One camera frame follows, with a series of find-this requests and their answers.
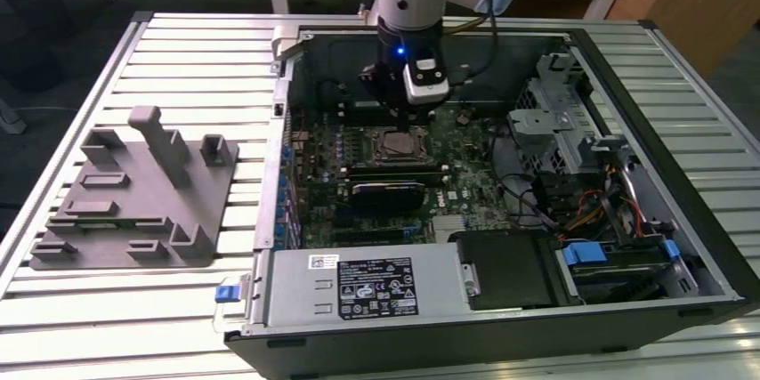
blue latch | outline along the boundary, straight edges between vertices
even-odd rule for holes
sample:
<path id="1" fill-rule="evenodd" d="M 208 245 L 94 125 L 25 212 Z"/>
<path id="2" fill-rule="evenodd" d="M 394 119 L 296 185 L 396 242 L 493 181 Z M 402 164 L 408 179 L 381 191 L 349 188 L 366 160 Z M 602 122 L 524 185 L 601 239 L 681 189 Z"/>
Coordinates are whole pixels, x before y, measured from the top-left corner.
<path id="1" fill-rule="evenodd" d="M 568 266 L 580 263 L 602 263 L 606 261 L 602 245 L 598 242 L 573 242 L 561 250 Z"/>
<path id="2" fill-rule="evenodd" d="M 665 239 L 665 242 L 662 242 L 662 247 L 668 252 L 669 261 L 672 262 L 680 257 L 678 245 L 676 245 L 676 241 L 673 239 Z"/>
<path id="3" fill-rule="evenodd" d="M 240 286 L 220 285 L 216 287 L 216 303 L 234 303 L 240 301 Z"/>

metal bracket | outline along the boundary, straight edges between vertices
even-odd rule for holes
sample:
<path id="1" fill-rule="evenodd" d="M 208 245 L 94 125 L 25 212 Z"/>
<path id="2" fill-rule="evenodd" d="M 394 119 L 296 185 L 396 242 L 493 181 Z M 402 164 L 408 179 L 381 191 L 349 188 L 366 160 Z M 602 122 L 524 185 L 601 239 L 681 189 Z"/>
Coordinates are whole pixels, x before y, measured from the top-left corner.
<path id="1" fill-rule="evenodd" d="M 474 297 L 476 295 L 480 295 L 480 281 L 477 280 L 477 274 L 474 272 L 474 264 L 461 265 L 461 278 L 464 279 L 466 296 Z"/>
<path id="2" fill-rule="evenodd" d="M 545 135 L 573 128 L 566 113 L 554 114 L 540 109 L 512 110 L 509 121 L 516 132 L 524 135 Z"/>
<path id="3" fill-rule="evenodd" d="M 282 77 L 285 75 L 285 62 L 284 61 L 274 61 L 269 64 L 269 72 L 277 77 Z"/>
<path id="4" fill-rule="evenodd" d="M 628 140 L 622 135 L 606 135 L 601 138 L 585 137 L 578 144 L 581 166 L 596 165 L 597 153 L 612 153 L 628 146 Z"/>

warning label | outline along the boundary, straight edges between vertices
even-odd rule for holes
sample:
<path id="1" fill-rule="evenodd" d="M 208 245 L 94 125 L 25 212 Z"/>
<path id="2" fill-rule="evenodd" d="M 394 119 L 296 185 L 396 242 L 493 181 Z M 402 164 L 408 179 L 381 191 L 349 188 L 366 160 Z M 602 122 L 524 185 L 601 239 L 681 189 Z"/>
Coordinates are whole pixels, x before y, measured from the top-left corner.
<path id="1" fill-rule="evenodd" d="M 410 258 L 338 262 L 337 283 L 342 319 L 418 314 Z"/>

floor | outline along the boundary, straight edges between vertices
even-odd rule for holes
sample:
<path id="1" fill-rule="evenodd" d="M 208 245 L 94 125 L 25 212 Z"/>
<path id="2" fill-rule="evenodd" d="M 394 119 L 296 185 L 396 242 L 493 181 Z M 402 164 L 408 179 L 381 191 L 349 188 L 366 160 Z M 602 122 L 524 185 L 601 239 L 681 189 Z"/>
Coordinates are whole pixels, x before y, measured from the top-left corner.
<path id="1" fill-rule="evenodd" d="M 290 0 L 293 13 L 356 13 L 361 0 Z M 20 93 L 0 77 L 0 96 L 26 122 L 21 135 L 0 133 L 0 238 L 49 161 L 76 109 L 134 11 L 270 13 L 269 0 L 62 0 L 78 32 L 52 43 L 65 80 L 42 93 Z M 22 31 L 22 22 L 0 15 L 0 35 Z M 4 55 L 0 38 L 0 55 Z M 760 136 L 760 30 L 753 30 L 710 79 L 710 85 L 754 136 Z"/>

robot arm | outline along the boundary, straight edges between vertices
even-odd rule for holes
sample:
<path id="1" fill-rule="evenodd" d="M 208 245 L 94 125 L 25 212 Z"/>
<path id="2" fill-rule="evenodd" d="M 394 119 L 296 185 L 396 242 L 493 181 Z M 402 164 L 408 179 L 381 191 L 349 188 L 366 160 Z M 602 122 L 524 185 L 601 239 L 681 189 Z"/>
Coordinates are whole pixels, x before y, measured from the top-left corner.
<path id="1" fill-rule="evenodd" d="M 486 12 L 485 0 L 450 0 Z M 493 0 L 494 13 L 512 0 Z M 360 78 L 374 98 L 398 118 L 437 107 L 450 94 L 449 74 L 440 49 L 446 0 L 376 0 L 377 63 Z"/>

